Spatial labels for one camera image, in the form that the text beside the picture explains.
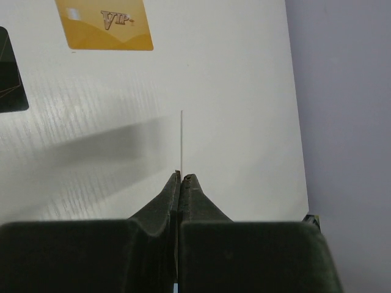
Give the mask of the black VIP card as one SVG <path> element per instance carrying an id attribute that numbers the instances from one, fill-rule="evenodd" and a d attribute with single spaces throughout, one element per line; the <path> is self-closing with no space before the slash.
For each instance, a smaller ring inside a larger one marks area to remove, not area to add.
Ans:
<path id="1" fill-rule="evenodd" d="M 1 113 L 29 109 L 26 92 L 16 62 L 9 34 L 1 27 L 0 61 L 0 110 Z"/>

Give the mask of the gold card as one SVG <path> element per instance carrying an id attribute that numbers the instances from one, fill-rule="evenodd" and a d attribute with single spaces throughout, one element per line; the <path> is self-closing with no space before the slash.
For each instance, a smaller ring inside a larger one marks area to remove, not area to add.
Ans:
<path id="1" fill-rule="evenodd" d="M 57 0 L 71 49 L 153 50 L 142 0 Z"/>

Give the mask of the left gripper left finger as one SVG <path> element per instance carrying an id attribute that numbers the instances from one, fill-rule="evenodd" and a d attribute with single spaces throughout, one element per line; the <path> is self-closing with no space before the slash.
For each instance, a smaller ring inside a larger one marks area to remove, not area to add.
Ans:
<path id="1" fill-rule="evenodd" d="M 180 172 L 132 217 L 1 226 L 2 292 L 172 292 Z"/>

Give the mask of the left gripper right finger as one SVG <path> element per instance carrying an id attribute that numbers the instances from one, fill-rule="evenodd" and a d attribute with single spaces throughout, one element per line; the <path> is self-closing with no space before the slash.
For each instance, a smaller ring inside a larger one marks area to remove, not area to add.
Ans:
<path id="1" fill-rule="evenodd" d="M 307 222 L 235 222 L 185 176 L 178 208 L 180 292 L 342 292 L 327 242 Z"/>

